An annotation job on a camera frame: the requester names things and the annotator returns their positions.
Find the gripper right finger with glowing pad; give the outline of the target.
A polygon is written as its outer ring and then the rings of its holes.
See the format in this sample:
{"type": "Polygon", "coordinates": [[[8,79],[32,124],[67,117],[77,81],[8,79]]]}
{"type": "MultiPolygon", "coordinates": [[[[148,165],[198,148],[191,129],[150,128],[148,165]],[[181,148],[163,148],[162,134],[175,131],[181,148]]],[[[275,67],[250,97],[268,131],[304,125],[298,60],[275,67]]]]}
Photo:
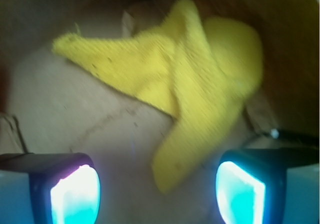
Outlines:
{"type": "Polygon", "coordinates": [[[230,149],[215,194],[226,224],[318,224],[319,151],[307,147],[230,149]]]}

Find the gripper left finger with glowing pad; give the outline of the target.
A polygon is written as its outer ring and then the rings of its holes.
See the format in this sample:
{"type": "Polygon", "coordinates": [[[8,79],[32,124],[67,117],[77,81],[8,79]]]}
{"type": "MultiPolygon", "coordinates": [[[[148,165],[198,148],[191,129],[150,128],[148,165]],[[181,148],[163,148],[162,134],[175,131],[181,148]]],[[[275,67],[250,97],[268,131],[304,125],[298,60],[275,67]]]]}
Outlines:
{"type": "Polygon", "coordinates": [[[2,224],[94,224],[101,183],[84,153],[0,156],[2,224]]]}

